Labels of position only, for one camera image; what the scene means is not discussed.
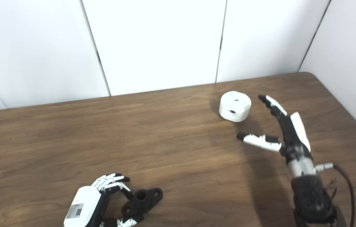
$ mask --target cable connector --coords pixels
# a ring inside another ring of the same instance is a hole
[[[315,166],[315,172],[321,172],[332,168],[333,168],[333,163],[320,164]]]

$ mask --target white label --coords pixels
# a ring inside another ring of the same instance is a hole
[[[83,209],[83,206],[84,206],[83,203],[71,205],[70,209],[68,210],[66,219],[80,217],[81,210]]]

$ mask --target white device housing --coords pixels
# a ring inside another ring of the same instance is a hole
[[[88,225],[101,193],[96,187],[84,186],[78,189],[64,219],[64,227],[85,227]]]

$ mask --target wooden table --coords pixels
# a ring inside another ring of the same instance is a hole
[[[246,93],[248,119],[218,115],[225,92]],[[280,135],[258,94],[299,111],[315,163],[336,162],[356,193],[356,121],[309,73],[0,111],[0,227],[58,227],[78,188],[103,174],[131,178],[133,191],[162,188],[163,200],[139,226],[294,226],[284,158],[236,139],[242,132]],[[347,185],[338,203],[347,221]],[[120,217],[123,194],[106,217]]]

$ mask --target white cylinder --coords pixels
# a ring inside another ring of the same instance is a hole
[[[229,121],[241,122],[248,117],[251,99],[243,93],[230,91],[221,96],[220,115]]]

